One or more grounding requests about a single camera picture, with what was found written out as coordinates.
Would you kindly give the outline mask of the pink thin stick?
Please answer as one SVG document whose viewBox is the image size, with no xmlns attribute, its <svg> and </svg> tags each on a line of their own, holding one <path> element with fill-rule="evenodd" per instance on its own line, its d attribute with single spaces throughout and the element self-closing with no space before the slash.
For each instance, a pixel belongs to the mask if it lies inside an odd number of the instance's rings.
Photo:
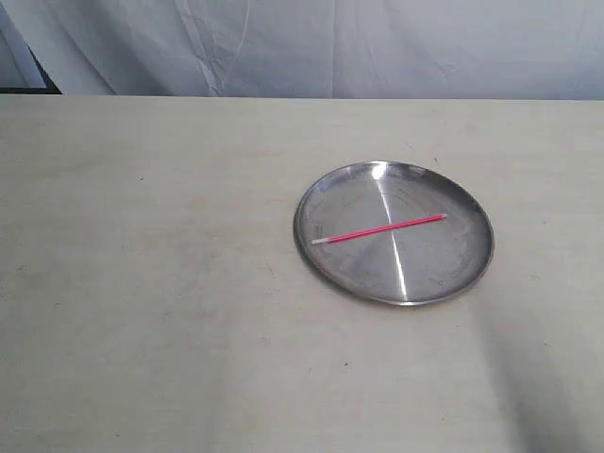
<svg viewBox="0 0 604 453">
<path fill-rule="evenodd" d="M 343 241 L 358 239 L 358 238 L 369 236 L 369 235 L 379 234 L 382 232 L 392 231 L 395 229 L 400 229 L 400 228 L 405 228 L 405 227 L 415 227 L 415 226 L 419 226 L 422 224 L 439 222 L 439 221 L 444 220 L 446 217 L 447 217 L 447 215 L 445 213 L 438 213 L 438 214 L 433 214 L 433 215 L 423 217 L 423 218 L 412 219 L 412 220 L 407 220 L 407 221 L 402 221 L 402 222 L 397 222 L 397 223 L 390 223 L 388 225 L 383 225 L 383 226 L 374 226 L 371 228 L 351 231 L 348 233 L 338 234 L 338 235 L 324 237 L 324 238 L 318 238 L 318 239 L 312 240 L 310 243 L 311 244 L 339 243 L 339 242 L 343 242 Z"/>
</svg>

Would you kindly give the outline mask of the round silver metal plate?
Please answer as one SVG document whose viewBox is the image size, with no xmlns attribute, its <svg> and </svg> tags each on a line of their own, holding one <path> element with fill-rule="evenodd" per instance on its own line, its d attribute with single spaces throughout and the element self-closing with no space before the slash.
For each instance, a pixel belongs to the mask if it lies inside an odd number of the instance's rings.
<svg viewBox="0 0 604 453">
<path fill-rule="evenodd" d="M 339 243 L 314 239 L 445 213 L 439 222 Z M 306 264 L 358 298 L 418 306 L 474 286 L 495 251 L 480 203 L 455 181 L 421 166 L 374 160 L 338 168 L 301 197 L 294 241 Z"/>
</svg>

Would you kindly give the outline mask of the white backdrop cloth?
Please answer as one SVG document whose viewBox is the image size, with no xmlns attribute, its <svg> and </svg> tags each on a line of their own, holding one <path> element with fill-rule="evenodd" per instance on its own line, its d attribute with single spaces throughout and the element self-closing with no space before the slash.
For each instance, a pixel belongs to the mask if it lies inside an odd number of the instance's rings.
<svg viewBox="0 0 604 453">
<path fill-rule="evenodd" d="M 64 93 L 603 96 L 599 1 L 5 1 Z"/>
</svg>

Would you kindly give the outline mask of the black framed white panel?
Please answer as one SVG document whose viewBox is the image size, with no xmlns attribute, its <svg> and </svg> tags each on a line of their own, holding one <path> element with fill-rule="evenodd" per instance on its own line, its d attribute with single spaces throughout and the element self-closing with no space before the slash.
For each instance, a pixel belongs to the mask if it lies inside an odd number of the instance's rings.
<svg viewBox="0 0 604 453">
<path fill-rule="evenodd" d="M 61 94 L 1 7 L 1 93 Z"/>
</svg>

